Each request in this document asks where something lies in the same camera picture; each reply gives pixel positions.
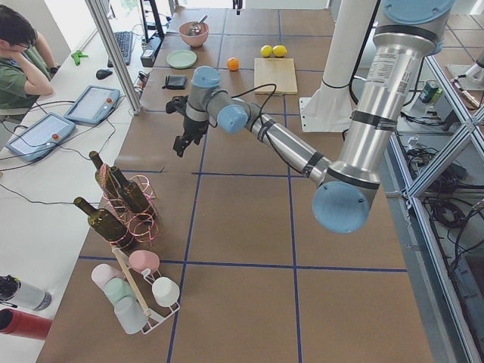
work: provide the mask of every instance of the tablet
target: tablet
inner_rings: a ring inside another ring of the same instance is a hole
[[[55,113],[48,113],[24,130],[5,147],[27,161],[43,158],[76,128],[76,124]]]
[[[64,115],[75,123],[97,125],[109,115],[119,99],[119,89],[90,85]]]

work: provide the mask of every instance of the water bottle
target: water bottle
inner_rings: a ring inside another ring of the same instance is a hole
[[[0,276],[0,304],[31,310],[43,310],[52,301],[52,295],[13,276]]]

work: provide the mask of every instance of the keyboard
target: keyboard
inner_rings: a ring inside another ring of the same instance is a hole
[[[123,56],[123,59],[124,59],[124,63],[125,63],[126,66],[128,66],[129,62],[131,61],[133,33],[131,33],[131,32],[115,32],[114,38],[116,38],[119,49],[121,51],[121,55]],[[111,62],[111,60],[108,60],[107,66],[112,67],[113,62]]]

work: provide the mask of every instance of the black hair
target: black hair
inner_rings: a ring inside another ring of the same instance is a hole
[[[37,32],[25,17],[8,6],[0,5],[0,39],[10,45],[33,45]]]

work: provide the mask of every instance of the wooden cutting board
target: wooden cutting board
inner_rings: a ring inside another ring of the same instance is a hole
[[[276,94],[296,95],[296,70],[293,58],[255,58],[254,87],[265,83],[275,83],[278,88]],[[255,90],[255,93],[270,93],[273,86]]]

